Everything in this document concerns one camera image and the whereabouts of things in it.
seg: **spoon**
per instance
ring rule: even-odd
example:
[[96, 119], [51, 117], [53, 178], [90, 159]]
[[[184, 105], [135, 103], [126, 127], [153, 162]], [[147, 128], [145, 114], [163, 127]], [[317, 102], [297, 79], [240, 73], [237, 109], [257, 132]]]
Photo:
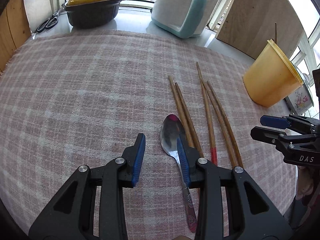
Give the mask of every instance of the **spoon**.
[[179, 118], [176, 115], [169, 114], [166, 117], [166, 119], [164, 119], [161, 126], [161, 131], [160, 131], [161, 146], [168, 155], [175, 158], [178, 164], [178, 167], [181, 173], [182, 185], [183, 185], [182, 192], [183, 192], [184, 206], [185, 206], [186, 216], [187, 216], [187, 224], [190, 231], [195, 232], [197, 228], [196, 213], [195, 213], [195, 209], [193, 208], [193, 202], [191, 199], [189, 189], [183, 181], [180, 160], [179, 160], [178, 151], [177, 151], [177, 139], [180, 136], [180, 134], [185, 134], [182, 123], [180, 122]]

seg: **wooden panel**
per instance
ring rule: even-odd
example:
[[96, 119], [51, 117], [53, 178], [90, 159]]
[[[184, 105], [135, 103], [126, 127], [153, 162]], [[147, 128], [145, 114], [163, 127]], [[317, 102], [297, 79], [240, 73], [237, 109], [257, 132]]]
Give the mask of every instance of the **wooden panel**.
[[31, 36], [23, 0], [10, 0], [6, 8], [11, 36], [19, 48]]
[[288, 0], [234, 0], [216, 38], [256, 59], [274, 37], [275, 22], [277, 44], [290, 57], [304, 30]]
[[6, 8], [0, 15], [0, 70], [5, 69], [5, 64], [11, 58], [16, 47], [10, 34]]

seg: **metal bolt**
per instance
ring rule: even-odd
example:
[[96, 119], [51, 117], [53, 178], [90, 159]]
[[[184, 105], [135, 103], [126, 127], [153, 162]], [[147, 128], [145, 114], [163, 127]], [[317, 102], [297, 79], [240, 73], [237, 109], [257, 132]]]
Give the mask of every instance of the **metal bolt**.
[[206, 158], [199, 158], [199, 159], [198, 159], [198, 162], [199, 162], [200, 164], [206, 164], [206, 163], [208, 162], [208, 160], [207, 160]]
[[116, 158], [115, 162], [116, 162], [116, 164], [122, 164], [122, 163], [124, 163], [124, 158], [122, 158], [122, 157]]
[[242, 172], [243, 172], [243, 169], [242, 169], [240, 166], [236, 166], [236, 167], [235, 167], [235, 172], [236, 172], [236, 173], [242, 173]]
[[79, 167], [79, 171], [80, 172], [85, 172], [85, 171], [87, 171], [88, 170], [88, 166], [87, 165], [81, 165], [80, 167]]

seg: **yellow cup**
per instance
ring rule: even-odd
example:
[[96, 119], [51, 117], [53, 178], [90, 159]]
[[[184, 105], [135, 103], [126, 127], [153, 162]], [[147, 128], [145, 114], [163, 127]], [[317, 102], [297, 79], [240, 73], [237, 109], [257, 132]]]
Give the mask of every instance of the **yellow cup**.
[[303, 84], [297, 70], [273, 40], [268, 41], [244, 74], [243, 82], [250, 98], [265, 107], [279, 102]]

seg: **pink checkered cloth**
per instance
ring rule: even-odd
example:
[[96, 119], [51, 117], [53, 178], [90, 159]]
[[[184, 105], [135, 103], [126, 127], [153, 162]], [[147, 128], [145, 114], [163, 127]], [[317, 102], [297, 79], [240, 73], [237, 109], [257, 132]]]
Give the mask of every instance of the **pink checkered cloth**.
[[[250, 130], [263, 114], [288, 112], [280, 104], [266, 109], [251, 101], [242, 81], [247, 65], [149, 34], [77, 31], [25, 43], [0, 79], [0, 198], [17, 224], [27, 233], [78, 166], [105, 165], [142, 132], [146, 151], [140, 181], [124, 189], [129, 239], [193, 238], [180, 173], [161, 148], [160, 128], [168, 114], [177, 114], [170, 74], [210, 158], [196, 61], [224, 107], [246, 171], [284, 213], [295, 194], [295, 168], [274, 146], [252, 140]], [[218, 164], [231, 168], [212, 115]], [[197, 191], [191, 195], [197, 213]]]

